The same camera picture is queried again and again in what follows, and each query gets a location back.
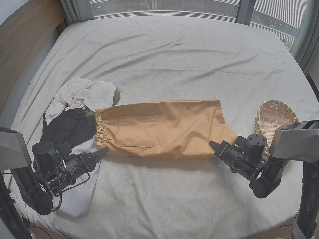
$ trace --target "headboard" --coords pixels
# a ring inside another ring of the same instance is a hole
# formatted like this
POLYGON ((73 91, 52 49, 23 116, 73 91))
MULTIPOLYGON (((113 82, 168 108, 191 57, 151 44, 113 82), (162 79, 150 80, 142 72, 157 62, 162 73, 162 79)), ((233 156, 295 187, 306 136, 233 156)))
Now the headboard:
POLYGON ((30 0, 0 25, 0 114, 21 71, 64 19, 60 0, 30 0))

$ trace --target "pocket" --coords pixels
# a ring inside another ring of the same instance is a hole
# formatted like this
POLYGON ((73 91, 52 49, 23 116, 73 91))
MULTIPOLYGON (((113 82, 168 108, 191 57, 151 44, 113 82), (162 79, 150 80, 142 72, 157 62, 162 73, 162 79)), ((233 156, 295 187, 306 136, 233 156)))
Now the pocket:
POLYGON ((157 126, 152 116, 119 116, 117 146, 152 147, 156 143, 157 126))

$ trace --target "bed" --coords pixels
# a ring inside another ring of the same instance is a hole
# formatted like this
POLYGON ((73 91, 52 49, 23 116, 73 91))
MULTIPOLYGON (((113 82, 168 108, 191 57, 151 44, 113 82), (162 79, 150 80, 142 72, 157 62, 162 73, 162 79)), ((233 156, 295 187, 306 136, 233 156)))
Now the bed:
MULTIPOLYGON (((15 118, 30 155, 42 114, 75 77, 112 82, 118 105, 220 99, 228 126, 247 137, 263 101, 278 99, 301 121, 319 104, 297 62, 266 30, 213 19, 135 16, 76 23, 59 36, 32 79, 15 118)), ((40 216, 10 190, 30 221, 68 238, 248 238, 293 218, 302 163, 290 161, 280 186, 258 199, 219 159, 107 156, 86 217, 40 216)))

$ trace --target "mattress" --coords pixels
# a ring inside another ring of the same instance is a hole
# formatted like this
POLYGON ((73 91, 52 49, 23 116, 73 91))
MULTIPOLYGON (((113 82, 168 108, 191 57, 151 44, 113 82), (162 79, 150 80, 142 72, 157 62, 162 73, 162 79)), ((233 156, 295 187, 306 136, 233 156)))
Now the mattress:
MULTIPOLYGON (((31 146, 42 114, 75 77, 112 82, 118 105, 220 99, 237 134, 254 133, 263 101, 279 99, 300 120, 319 119, 319 104, 277 36, 242 24, 180 16, 106 18, 67 27, 32 79, 14 127, 31 146)), ((40 216, 10 183, 18 210, 69 238, 247 238, 293 217, 301 199, 302 163, 290 161, 281 184, 258 199, 249 181, 220 159, 102 159, 86 217, 40 216)))

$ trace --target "bamboo basket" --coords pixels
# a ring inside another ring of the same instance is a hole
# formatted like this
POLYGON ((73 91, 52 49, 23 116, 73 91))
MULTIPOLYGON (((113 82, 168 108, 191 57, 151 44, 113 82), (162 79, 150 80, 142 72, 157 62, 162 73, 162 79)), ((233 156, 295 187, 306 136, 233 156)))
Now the bamboo basket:
POLYGON ((267 138, 265 154, 269 156, 269 148, 275 130, 282 125, 299 122, 294 111, 279 100, 268 100, 259 107, 255 119, 255 133, 267 138))

